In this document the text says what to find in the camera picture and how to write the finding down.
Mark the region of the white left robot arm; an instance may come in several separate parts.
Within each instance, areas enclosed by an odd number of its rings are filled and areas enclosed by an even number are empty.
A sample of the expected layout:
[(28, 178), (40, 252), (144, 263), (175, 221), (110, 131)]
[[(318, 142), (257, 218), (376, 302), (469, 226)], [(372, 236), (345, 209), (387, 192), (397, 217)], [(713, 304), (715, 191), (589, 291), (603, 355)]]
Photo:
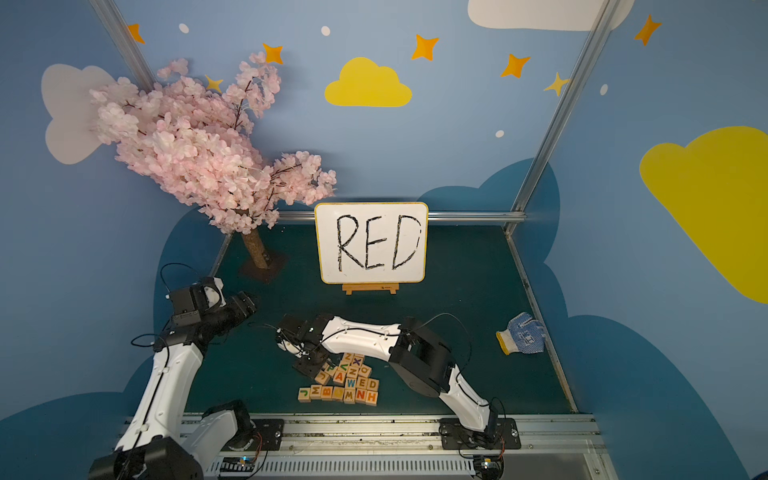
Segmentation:
[(256, 436), (241, 400), (209, 408), (189, 437), (180, 434), (209, 344), (256, 312), (253, 299), (244, 292), (225, 296), (216, 277), (204, 277), (167, 297), (173, 313), (153, 337), (153, 365), (140, 403), (113, 452), (93, 461), (91, 479), (201, 479), (227, 444), (243, 449)]

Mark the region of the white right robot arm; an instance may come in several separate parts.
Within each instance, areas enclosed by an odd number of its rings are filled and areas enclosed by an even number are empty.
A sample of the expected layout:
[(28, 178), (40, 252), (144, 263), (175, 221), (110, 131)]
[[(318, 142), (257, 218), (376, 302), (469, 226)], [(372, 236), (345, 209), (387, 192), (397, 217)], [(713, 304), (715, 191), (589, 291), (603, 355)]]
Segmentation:
[(287, 315), (277, 325), (276, 343), (296, 358), (294, 369), (308, 378), (316, 377), (332, 355), (384, 361), (413, 391), (445, 403), (464, 429), (488, 438), (496, 434), (498, 413), (470, 387), (444, 341), (414, 318), (374, 325), (339, 316), (302, 321)]

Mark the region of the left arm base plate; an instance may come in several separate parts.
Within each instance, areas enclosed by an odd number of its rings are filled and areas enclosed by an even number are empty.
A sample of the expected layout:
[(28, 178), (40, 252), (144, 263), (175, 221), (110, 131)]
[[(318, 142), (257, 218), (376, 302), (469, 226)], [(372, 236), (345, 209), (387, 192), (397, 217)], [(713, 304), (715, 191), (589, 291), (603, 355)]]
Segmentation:
[(285, 421), (283, 419), (251, 419), (245, 428), (239, 428), (226, 444), (230, 451), (278, 451), (282, 444)]

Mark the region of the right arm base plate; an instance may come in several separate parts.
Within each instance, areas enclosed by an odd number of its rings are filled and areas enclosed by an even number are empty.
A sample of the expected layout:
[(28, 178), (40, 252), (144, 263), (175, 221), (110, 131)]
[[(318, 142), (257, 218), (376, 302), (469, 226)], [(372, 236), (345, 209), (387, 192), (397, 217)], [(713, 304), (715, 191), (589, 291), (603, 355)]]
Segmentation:
[(521, 448), (520, 434), (514, 419), (501, 418), (489, 424), (490, 432), (465, 428), (458, 419), (439, 420), (438, 433), (444, 450), (502, 450)]

